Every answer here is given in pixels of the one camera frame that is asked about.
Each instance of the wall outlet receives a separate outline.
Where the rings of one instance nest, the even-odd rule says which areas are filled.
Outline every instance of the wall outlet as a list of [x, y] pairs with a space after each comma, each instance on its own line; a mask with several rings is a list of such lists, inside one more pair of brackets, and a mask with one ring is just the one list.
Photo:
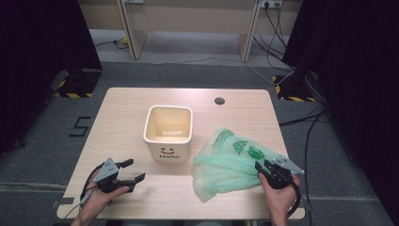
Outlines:
[[265, 2], [269, 3], [269, 8], [281, 8], [281, 4], [282, 4], [282, 0], [274, 0], [274, 1], [262, 0], [261, 8], [264, 8]]

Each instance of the black cable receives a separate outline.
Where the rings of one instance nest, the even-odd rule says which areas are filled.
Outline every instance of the black cable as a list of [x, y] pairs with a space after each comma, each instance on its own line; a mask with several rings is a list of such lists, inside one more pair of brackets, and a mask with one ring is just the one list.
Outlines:
[[307, 116], [309, 116], [311, 113], [315, 112], [318, 109], [324, 109], [322, 106], [316, 107], [314, 110], [312, 110], [311, 112], [308, 113]]
[[78, 206], [80, 206], [80, 203], [77, 204], [77, 205], [75, 205], [74, 208], [67, 214], [67, 216], [65, 216], [65, 217], [62, 219], [61, 225], [64, 225], [65, 219], [67, 219], [67, 217], [70, 215], [70, 213], [71, 213], [74, 209], [76, 209]]
[[91, 187], [91, 188], [89, 188], [89, 189], [86, 189], [86, 187], [88, 187], [88, 183], [90, 183], [90, 178], [93, 176], [94, 172], [96, 172], [98, 169], [100, 169], [100, 168], [103, 166], [103, 164], [104, 164], [104, 163], [102, 163], [102, 164], [100, 164], [98, 167], [96, 167], [96, 168], [90, 173], [90, 175], [88, 176], [88, 179], [86, 180], [85, 185], [83, 186], [82, 193], [80, 194], [80, 200], [82, 200], [82, 199], [85, 197], [85, 194], [86, 194], [86, 192], [87, 192], [88, 190], [94, 188], [94, 187]]
[[291, 209], [287, 213], [287, 218], [289, 218], [295, 212], [295, 210], [299, 207], [300, 201], [302, 200], [302, 195], [301, 195], [300, 189], [299, 189], [298, 185], [294, 182], [293, 179], [287, 178], [282, 173], [280, 173], [278, 170], [273, 170], [273, 173], [276, 173], [279, 177], [288, 181], [288, 183], [290, 183], [290, 185], [294, 188], [294, 191], [296, 194], [296, 200], [295, 200], [295, 204], [291, 207]]
[[313, 123], [311, 124], [311, 127], [308, 130], [308, 134], [306, 136], [306, 144], [305, 144], [305, 190], [306, 190], [306, 200], [308, 203], [308, 206], [311, 208], [309, 210], [309, 225], [311, 225], [311, 211], [313, 210], [313, 207], [311, 206], [311, 199], [309, 198], [309, 186], [308, 186], [308, 147], [309, 147], [309, 138], [311, 134], [311, 129], [315, 125], [316, 121], [322, 116], [326, 111], [323, 110], [319, 115], [314, 119]]
[[279, 27], [279, 34], [281, 35], [281, 42], [284, 45], [285, 48], [287, 48], [287, 45], [285, 43], [284, 37], [282, 36], [282, 30], [281, 30], [281, 22], [279, 20], [280, 16], [281, 16], [281, 7], [279, 6], [279, 4], [276, 5], [277, 8], [277, 26], [276, 28]]
[[264, 41], [262, 35], [259, 35], [259, 37], [261, 38], [263, 44], [265, 44], [265, 45], [267, 46], [267, 48], [270, 48], [271, 50], [273, 50], [273, 51], [275, 51], [275, 52], [277, 52], [277, 53], [279, 53], [279, 54], [281, 54], [281, 55], [284, 55], [284, 54], [283, 54], [282, 52], [280, 52], [279, 50], [277, 50], [277, 49], [275, 49], [275, 48], [269, 46], [269, 45], [266, 43], [266, 41]]
[[98, 186], [92, 186], [92, 187], [86, 189], [86, 190], [85, 190], [85, 193], [88, 192], [88, 191], [90, 191], [90, 190], [92, 190], [92, 189], [94, 189], [94, 188], [98, 188]]
[[273, 24], [273, 22], [272, 22], [272, 19], [271, 19], [270, 16], [269, 16], [269, 13], [267, 13], [268, 6], [266, 6], [266, 3], [268, 3], [268, 2], [265, 2], [265, 3], [264, 3], [264, 11], [266, 12], [267, 19], [269, 19], [269, 22], [270, 22], [270, 24], [272, 25], [273, 30], [275, 31], [275, 34], [277, 34], [277, 36], [278, 36], [279, 40], [281, 41], [281, 43], [284, 45], [285, 48], [287, 48], [287, 46], [285, 45], [285, 42], [284, 42], [283, 39], [279, 36], [279, 32], [278, 32], [278, 30], [276, 29], [276, 27], [274, 26], [274, 24]]
[[321, 120], [317, 120], [316, 122], [331, 124], [331, 121], [321, 121]]
[[282, 122], [282, 123], [279, 123], [279, 126], [292, 125], [292, 124], [295, 124], [295, 123], [298, 123], [298, 122], [302, 122], [302, 121], [305, 121], [305, 120], [308, 120], [308, 119], [311, 119], [311, 118], [314, 118], [314, 117], [316, 117], [316, 119], [317, 119], [318, 117], [320, 117], [320, 115], [322, 115], [324, 113], [325, 113], [325, 111], [322, 111], [321, 113], [310, 115], [310, 116], [307, 116], [307, 117], [304, 117], [304, 118], [301, 118], [301, 119]]
[[99, 43], [99, 44], [95, 44], [94, 46], [99, 46], [99, 45], [103, 45], [103, 44], [107, 44], [107, 43], [114, 43], [116, 46], [117, 46], [117, 48], [118, 49], [127, 49], [127, 48], [129, 48], [129, 47], [119, 47], [118, 46], [118, 43], [121, 41], [121, 40], [123, 40], [124, 38], [121, 38], [120, 40], [109, 40], [109, 41], [105, 41], [105, 42], [102, 42], [102, 43]]
[[261, 49], [262, 49], [263, 51], [265, 51], [266, 53], [270, 54], [270, 55], [273, 56], [274, 58], [276, 58], [276, 59], [278, 59], [278, 60], [281, 60], [281, 58], [280, 58], [279, 56], [275, 55], [275, 54], [272, 53], [272, 52], [269, 52], [266, 48], [264, 48], [264, 47], [258, 42], [258, 40], [256, 40], [255, 37], [253, 37], [253, 39], [255, 40], [256, 43], [258, 43], [259, 47], [261, 47]]
[[291, 71], [289, 71], [289, 70], [285, 70], [285, 69], [282, 69], [282, 68], [275, 67], [275, 66], [270, 62], [270, 60], [269, 60], [269, 53], [270, 53], [269, 49], [270, 49], [270, 46], [271, 46], [272, 43], [273, 43], [274, 38], [276, 37], [276, 34], [277, 34], [277, 32], [274, 33], [273, 38], [272, 38], [272, 40], [270, 41], [270, 44], [268, 45], [268, 48], [267, 48], [267, 51], [266, 51], [267, 63], [269, 63], [269, 65], [272, 66], [272, 68], [274, 68], [274, 69], [278, 69], [278, 70], [282, 70], [282, 71], [286, 71], [286, 72], [288, 72], [288, 73], [291, 73]]

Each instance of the person's right hand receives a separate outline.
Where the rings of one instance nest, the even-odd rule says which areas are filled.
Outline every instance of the person's right hand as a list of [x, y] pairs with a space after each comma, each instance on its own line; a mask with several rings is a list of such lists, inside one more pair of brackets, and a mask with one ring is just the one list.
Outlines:
[[88, 200], [83, 204], [83, 208], [80, 211], [79, 215], [75, 218], [72, 223], [72, 226], [86, 226], [89, 225], [92, 220], [94, 220], [99, 214], [103, 212], [105, 207], [115, 198], [123, 195], [127, 191], [129, 191], [128, 186], [120, 187], [113, 192], [103, 193], [98, 187], [96, 187], [96, 183], [94, 183], [94, 178], [98, 174], [100, 170], [98, 169], [93, 173], [93, 176], [90, 178], [90, 183], [86, 188], [95, 187], [92, 189], [92, 193]]
[[[299, 178], [294, 174], [291, 175], [293, 181], [299, 186]], [[270, 212], [272, 224], [278, 226], [287, 225], [287, 213], [296, 200], [293, 186], [289, 185], [283, 189], [274, 189], [261, 173], [259, 173], [259, 180], [264, 190], [266, 205]]]

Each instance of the black dot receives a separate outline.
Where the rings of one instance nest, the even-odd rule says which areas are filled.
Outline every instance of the black dot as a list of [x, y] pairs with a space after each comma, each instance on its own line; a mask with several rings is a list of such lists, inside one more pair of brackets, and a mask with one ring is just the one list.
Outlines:
[[217, 105], [224, 105], [225, 102], [226, 102], [226, 101], [225, 101], [222, 97], [217, 97], [217, 98], [215, 99], [215, 103], [216, 103]]

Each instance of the green plastic bag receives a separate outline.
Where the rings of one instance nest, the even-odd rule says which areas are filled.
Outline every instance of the green plastic bag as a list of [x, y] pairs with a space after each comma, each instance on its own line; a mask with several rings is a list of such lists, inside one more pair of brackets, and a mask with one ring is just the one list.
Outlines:
[[217, 193], [248, 189], [260, 185], [255, 161], [283, 157], [263, 145], [221, 128], [215, 131], [194, 157], [193, 187], [202, 202]]

